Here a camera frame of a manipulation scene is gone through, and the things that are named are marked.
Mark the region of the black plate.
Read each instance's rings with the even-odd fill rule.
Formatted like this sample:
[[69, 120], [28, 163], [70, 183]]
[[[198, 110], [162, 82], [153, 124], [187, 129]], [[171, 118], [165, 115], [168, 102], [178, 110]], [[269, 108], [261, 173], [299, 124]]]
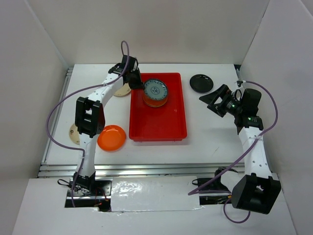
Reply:
[[208, 93], [213, 89], [213, 80], [204, 74], [193, 75], [189, 80], [190, 87], [197, 93]]

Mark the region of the blue patterned plate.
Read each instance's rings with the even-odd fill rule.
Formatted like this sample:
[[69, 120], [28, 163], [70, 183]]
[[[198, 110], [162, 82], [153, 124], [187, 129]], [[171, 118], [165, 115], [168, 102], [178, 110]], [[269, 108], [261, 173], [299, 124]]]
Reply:
[[144, 94], [151, 100], [161, 101], [168, 97], [168, 88], [166, 84], [159, 79], [148, 79], [144, 83]]

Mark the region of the yellow patterned plate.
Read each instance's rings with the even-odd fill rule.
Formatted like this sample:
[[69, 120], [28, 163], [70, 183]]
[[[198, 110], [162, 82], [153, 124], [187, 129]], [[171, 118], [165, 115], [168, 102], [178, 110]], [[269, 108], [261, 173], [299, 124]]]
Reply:
[[151, 103], [146, 103], [149, 107], [157, 108], [157, 107], [162, 107], [165, 105], [165, 103], [159, 103], [159, 104], [151, 104]]

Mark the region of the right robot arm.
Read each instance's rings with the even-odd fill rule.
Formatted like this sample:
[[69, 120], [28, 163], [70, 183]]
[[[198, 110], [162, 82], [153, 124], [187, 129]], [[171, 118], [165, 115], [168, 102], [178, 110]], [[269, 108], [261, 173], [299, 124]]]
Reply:
[[244, 151], [240, 159], [245, 162], [245, 174], [232, 190], [232, 206], [269, 214], [281, 190], [280, 182], [273, 178], [268, 166], [263, 141], [263, 135], [273, 126], [264, 129], [263, 121], [257, 115], [262, 97], [260, 91], [247, 88], [238, 92], [240, 98], [227, 85], [221, 85], [214, 92], [201, 96], [200, 100], [220, 117], [227, 113], [234, 116]]

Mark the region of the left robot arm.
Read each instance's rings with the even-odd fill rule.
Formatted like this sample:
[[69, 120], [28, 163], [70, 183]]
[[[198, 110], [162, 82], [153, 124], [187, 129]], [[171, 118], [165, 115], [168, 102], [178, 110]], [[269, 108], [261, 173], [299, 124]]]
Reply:
[[85, 195], [96, 191], [94, 158], [98, 136], [105, 127], [104, 107], [126, 83], [133, 90], [143, 89], [138, 65], [135, 57], [124, 55], [122, 62], [109, 69], [107, 77], [94, 92], [76, 100], [75, 125], [83, 153], [73, 175], [73, 184]]

